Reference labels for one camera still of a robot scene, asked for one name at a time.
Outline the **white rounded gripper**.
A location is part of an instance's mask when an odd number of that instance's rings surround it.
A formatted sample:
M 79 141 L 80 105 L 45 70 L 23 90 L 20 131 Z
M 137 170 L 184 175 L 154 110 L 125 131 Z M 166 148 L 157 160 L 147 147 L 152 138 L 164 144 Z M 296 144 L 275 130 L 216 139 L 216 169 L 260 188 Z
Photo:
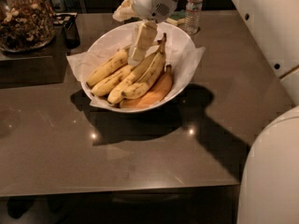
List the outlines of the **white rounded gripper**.
M 165 21 L 177 8 L 178 0 L 123 0 L 114 11 L 115 21 L 140 18 L 142 21 L 134 27 L 132 44 L 129 48 L 128 63 L 137 66 L 146 56 L 157 35 L 157 23 Z

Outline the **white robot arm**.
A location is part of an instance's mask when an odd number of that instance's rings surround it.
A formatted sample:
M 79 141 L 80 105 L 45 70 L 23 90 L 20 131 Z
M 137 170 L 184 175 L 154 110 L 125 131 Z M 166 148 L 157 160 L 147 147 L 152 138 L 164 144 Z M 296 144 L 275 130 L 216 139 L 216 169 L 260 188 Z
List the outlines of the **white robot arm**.
M 285 178 L 273 164 L 294 168 L 297 160 L 253 134 L 255 127 L 290 114 L 292 102 L 252 37 L 234 41 L 234 32 L 242 28 L 209 19 L 205 35 L 222 42 L 233 58 L 211 49 L 215 64 L 206 69 L 204 85 L 190 85 L 174 101 L 139 114 L 157 127 L 181 127 L 196 137 L 199 148 L 238 185 L 123 192 L 114 224 L 298 224 L 289 214 L 298 202 L 283 196 Z M 252 134 L 251 142 L 237 136 L 239 130 Z

